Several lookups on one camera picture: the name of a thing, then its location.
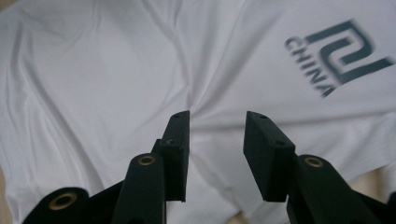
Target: white t-shirt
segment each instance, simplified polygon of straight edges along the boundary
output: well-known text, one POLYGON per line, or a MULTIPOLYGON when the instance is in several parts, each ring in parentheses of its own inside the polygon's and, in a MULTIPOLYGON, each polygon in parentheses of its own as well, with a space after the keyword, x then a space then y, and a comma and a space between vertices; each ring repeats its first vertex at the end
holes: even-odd
POLYGON ((187 109, 187 202, 168 204, 168 223, 238 211, 284 223, 285 204, 262 200, 243 155, 246 112, 346 180, 391 163, 394 21, 387 0, 21 0, 0 14, 0 164, 14 223, 56 189, 93 195, 121 181, 187 109))

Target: clothing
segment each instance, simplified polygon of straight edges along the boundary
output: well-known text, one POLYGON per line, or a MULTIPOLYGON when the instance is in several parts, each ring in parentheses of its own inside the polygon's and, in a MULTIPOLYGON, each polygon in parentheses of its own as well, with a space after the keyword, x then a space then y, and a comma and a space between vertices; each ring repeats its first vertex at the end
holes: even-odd
POLYGON ((243 156, 246 112, 350 180, 396 158, 396 8, 359 1, 22 0, 0 14, 0 164, 14 223, 91 195, 191 111, 185 203, 169 223, 284 223, 243 156))

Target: printed logo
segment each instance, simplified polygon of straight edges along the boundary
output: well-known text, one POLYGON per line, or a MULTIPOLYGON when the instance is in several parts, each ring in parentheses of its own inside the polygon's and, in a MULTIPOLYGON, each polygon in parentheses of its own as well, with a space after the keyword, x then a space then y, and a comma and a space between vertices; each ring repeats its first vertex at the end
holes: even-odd
POLYGON ((285 42, 285 48, 291 57, 296 58, 296 63, 311 78, 310 83, 322 97, 349 81, 394 64, 390 57, 379 60, 369 57, 374 51, 373 45, 353 21, 334 25, 305 38, 291 37, 285 42), (320 46, 316 57, 308 49, 314 45, 320 46))

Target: black plastic part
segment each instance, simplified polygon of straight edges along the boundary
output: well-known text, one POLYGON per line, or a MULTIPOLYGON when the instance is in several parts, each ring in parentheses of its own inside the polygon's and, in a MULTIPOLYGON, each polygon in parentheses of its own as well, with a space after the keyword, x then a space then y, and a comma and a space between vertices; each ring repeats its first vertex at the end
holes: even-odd
POLYGON ((361 198, 361 201, 364 202, 364 204, 366 204, 366 206, 372 211, 373 215, 375 215, 381 221, 381 223, 384 224, 396 223, 396 216, 395 216, 396 209, 392 208, 389 203, 384 204, 364 194, 358 192, 356 193, 361 198))
POLYGON ((58 189, 42 199, 23 223, 83 223, 80 220, 80 215, 86 207, 87 201, 88 192, 85 189, 58 189))
POLYGON ((186 202, 187 172, 190 154, 190 111, 173 115, 169 119, 160 141, 151 152, 163 157, 165 169, 166 201, 186 202))
POLYGON ((132 159, 112 224, 166 223, 163 158, 146 153, 132 159))
POLYGON ((387 205, 396 214, 396 192, 390 194, 387 205))
POLYGON ((305 203, 315 223, 381 223, 332 165, 322 158, 311 155, 298 157, 293 167, 293 181, 304 200, 296 200, 295 197, 300 196, 291 193, 291 205, 299 207, 305 203))
POLYGON ((81 218, 84 223, 108 224, 111 222, 122 184, 123 181, 93 195, 88 200, 87 207, 81 218))
POLYGON ((303 195, 294 182, 291 182, 287 211, 292 224, 315 224, 303 195))
POLYGON ((295 145, 266 116, 247 112, 244 154, 267 202, 285 202, 295 145))

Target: screw hole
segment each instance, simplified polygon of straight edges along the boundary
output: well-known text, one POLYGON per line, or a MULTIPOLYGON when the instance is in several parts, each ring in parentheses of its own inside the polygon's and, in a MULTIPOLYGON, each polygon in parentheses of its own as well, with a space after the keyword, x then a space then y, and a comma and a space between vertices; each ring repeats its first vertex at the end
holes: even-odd
POLYGON ((307 158, 305 158, 304 161, 306 164, 313 166, 313 167, 320 168, 323 166, 323 161, 321 161, 317 158, 314 158, 314 157, 307 157, 307 158))
POLYGON ((155 162, 155 158, 152 156, 145 156, 145 157, 140 158, 137 162, 140 165, 151 165, 152 163, 155 162))
POLYGON ((77 194, 73 191, 66 192, 59 195, 49 202, 49 209, 53 211, 58 211, 65 209, 66 207, 72 205, 77 199, 77 194))
POLYGON ((169 145, 174 145, 175 143, 176 143, 176 141, 173 139, 169 139, 166 141, 166 144, 169 144, 169 145))

